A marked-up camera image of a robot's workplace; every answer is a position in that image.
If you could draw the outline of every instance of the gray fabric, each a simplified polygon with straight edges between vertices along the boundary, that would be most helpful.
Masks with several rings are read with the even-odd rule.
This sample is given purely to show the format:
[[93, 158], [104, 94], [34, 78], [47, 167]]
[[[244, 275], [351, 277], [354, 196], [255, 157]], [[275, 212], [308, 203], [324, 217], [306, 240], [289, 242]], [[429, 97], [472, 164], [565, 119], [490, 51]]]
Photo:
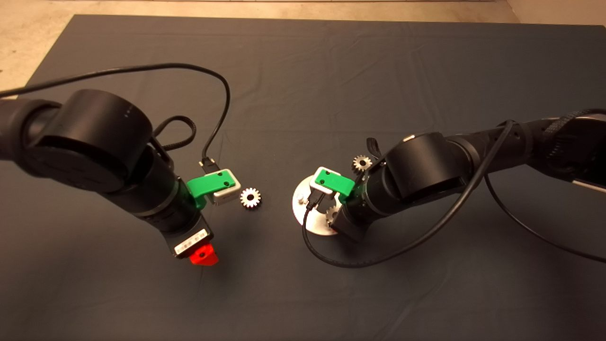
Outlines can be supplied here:
[[[100, 196], [0, 163], [3, 340], [597, 340], [606, 266], [518, 228], [482, 185], [426, 245], [372, 268], [325, 265], [305, 248], [290, 199], [320, 166], [350, 174], [365, 138], [445, 135], [606, 107], [603, 27], [75, 16], [32, 82], [129, 64], [217, 70], [233, 105], [209, 155], [260, 210], [204, 209], [220, 262], [170, 256], [153, 228]], [[200, 176], [224, 94], [189, 71], [116, 75], [33, 93], [114, 92], [158, 124], [189, 115], [196, 141], [171, 152]], [[188, 128], [171, 124], [164, 143]], [[494, 175], [512, 211], [551, 238], [604, 252], [597, 192], [528, 167]], [[312, 236], [328, 255], [369, 258], [410, 241], [454, 198], [373, 225], [359, 249]]]

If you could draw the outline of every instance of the round metal plate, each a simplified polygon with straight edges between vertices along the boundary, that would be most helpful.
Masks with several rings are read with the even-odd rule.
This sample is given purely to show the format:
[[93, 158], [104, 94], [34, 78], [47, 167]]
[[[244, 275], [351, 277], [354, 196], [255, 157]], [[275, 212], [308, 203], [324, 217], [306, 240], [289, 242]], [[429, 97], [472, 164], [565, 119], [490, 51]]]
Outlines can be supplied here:
[[[311, 194], [309, 187], [309, 181], [313, 178], [313, 175], [305, 178], [293, 193], [293, 213], [295, 218], [299, 222], [299, 225], [303, 225], [303, 216], [305, 215], [305, 207], [307, 205], [307, 197]], [[341, 208], [341, 202], [339, 201], [339, 194], [335, 194], [334, 205], [338, 210]], [[307, 216], [307, 230], [317, 235], [335, 235], [337, 232], [332, 228], [328, 227], [326, 222], [326, 212], [319, 212], [317, 209], [312, 209]]]

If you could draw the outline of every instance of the red plastic piece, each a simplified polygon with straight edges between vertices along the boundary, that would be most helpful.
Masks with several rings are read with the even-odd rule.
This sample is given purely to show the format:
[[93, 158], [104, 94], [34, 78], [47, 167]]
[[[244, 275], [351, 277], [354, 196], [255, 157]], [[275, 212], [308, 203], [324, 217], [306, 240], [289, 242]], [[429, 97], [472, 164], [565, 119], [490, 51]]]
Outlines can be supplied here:
[[217, 264], [219, 258], [215, 254], [215, 249], [210, 243], [200, 246], [193, 255], [190, 256], [190, 261], [194, 265], [211, 266]]

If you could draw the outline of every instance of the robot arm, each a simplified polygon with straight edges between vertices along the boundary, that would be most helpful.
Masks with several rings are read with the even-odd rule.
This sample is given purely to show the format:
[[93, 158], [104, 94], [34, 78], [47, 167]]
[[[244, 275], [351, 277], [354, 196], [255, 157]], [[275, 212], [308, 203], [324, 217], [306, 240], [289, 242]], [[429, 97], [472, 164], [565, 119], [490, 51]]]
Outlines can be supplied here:
[[[202, 265], [214, 259], [202, 197], [239, 190], [229, 172], [221, 174], [226, 181], [220, 184], [227, 185], [201, 193], [198, 184], [194, 196], [173, 172], [148, 118], [132, 103], [100, 90], [80, 90], [63, 105], [0, 100], [0, 160], [12, 160], [35, 177], [98, 193], [158, 229], [177, 258], [198, 257], [196, 251], [204, 248], [211, 258], [205, 263], [198, 257]], [[198, 179], [204, 187], [213, 176]]]
[[[528, 164], [550, 177], [606, 191], [605, 113], [594, 109], [514, 124], [487, 173]], [[377, 219], [461, 193], [501, 132], [404, 138], [356, 179], [331, 227], [361, 241]]]

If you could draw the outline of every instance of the silver gear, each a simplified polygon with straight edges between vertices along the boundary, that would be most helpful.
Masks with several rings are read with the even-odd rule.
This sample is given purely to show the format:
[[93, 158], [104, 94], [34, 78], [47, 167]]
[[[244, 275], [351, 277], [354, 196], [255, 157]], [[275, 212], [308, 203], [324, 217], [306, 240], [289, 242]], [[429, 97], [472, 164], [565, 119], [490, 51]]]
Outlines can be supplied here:
[[333, 221], [335, 220], [337, 213], [339, 213], [339, 209], [337, 209], [336, 206], [330, 206], [326, 210], [326, 223], [328, 223], [328, 227], [330, 227], [330, 225], [333, 224]]
[[257, 208], [261, 204], [261, 192], [257, 191], [256, 188], [246, 188], [240, 194], [240, 202], [246, 209]]
[[356, 174], [361, 174], [373, 165], [373, 161], [366, 155], [358, 155], [353, 158], [351, 169]]

